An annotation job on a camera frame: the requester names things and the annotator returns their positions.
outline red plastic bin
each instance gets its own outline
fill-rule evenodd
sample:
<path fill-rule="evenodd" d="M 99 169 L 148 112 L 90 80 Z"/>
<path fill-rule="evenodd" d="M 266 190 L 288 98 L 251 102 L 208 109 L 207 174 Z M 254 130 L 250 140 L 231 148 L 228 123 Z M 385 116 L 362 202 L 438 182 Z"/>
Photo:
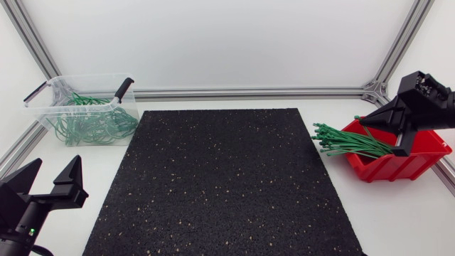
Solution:
<path fill-rule="evenodd" d="M 382 142 L 395 145 L 397 137 L 389 132 L 368 128 L 371 135 Z M 358 120 L 343 129 L 346 132 L 367 134 Z M 433 131 L 417 133 L 410 156 L 388 154 L 379 159 L 348 153 L 346 157 L 358 177 L 367 182 L 375 180 L 394 181 L 398 178 L 415 180 L 452 149 Z"/>

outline green cable tangle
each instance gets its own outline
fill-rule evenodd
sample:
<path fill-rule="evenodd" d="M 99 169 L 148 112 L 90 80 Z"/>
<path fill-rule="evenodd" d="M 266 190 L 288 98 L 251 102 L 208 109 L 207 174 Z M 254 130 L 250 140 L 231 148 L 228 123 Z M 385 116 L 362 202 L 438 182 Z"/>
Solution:
<path fill-rule="evenodd" d="M 109 103 L 108 99 L 83 97 L 75 92 L 71 96 L 68 97 L 67 106 Z M 67 146 L 75 146 L 80 142 L 110 144 L 133 134 L 138 125 L 138 120 L 121 107 L 108 112 L 61 114 L 56 117 L 55 124 L 46 119 L 54 127 L 56 137 Z"/>
<path fill-rule="evenodd" d="M 327 153 L 328 156 L 354 153 L 377 159 L 392 153 L 392 146 L 375 139 L 367 127 L 364 128 L 368 136 L 354 132 L 338 131 L 326 124 L 313 125 L 318 127 L 318 129 L 315 130 L 317 135 L 311 138 L 321 140 L 319 142 L 323 147 L 321 152 L 330 152 Z"/>

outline white wall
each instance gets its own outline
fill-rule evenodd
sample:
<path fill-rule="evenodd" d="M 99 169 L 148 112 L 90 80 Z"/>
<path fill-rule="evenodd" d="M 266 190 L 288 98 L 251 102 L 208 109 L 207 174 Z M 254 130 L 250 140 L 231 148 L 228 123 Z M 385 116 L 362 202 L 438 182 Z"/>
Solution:
<path fill-rule="evenodd" d="M 34 120 L 21 113 L 23 99 L 46 81 L 0 6 L 0 157 Z"/>
<path fill-rule="evenodd" d="M 437 0 L 389 81 L 389 96 L 397 95 L 401 78 L 417 70 L 430 73 L 455 90 L 455 1 Z M 437 133 L 455 150 L 455 129 Z M 455 153 L 450 156 L 455 162 Z"/>
<path fill-rule="evenodd" d="M 414 0 L 23 0 L 64 75 L 137 88 L 360 87 Z"/>

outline black rubber mat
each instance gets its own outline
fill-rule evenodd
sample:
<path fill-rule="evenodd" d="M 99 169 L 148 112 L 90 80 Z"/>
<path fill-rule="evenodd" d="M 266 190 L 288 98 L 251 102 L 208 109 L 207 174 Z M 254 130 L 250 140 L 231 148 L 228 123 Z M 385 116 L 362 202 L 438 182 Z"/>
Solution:
<path fill-rule="evenodd" d="M 189 110 L 144 113 L 84 255 L 361 248 L 297 109 Z"/>

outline plastic bin handle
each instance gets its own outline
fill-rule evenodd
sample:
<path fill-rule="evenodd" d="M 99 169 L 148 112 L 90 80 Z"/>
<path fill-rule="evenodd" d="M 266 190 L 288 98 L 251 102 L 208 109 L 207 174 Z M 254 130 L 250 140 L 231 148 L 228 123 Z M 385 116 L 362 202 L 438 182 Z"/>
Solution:
<path fill-rule="evenodd" d="M 47 81 L 43 82 L 31 94 L 29 94 L 25 99 L 23 99 L 23 101 L 26 102 L 26 103 L 29 103 L 41 90 L 43 90 L 43 88 L 46 85 L 46 83 L 47 83 Z"/>
<path fill-rule="evenodd" d="M 122 98 L 123 98 L 123 95 L 125 95 L 125 93 L 127 92 L 129 86 L 134 82 L 133 79 L 131 78 L 127 78 L 125 79 L 125 81 L 123 81 L 122 85 L 120 85 L 120 88 L 117 90 L 117 92 L 115 93 L 115 97 L 118 97 L 119 98 L 119 103 L 122 103 Z"/>

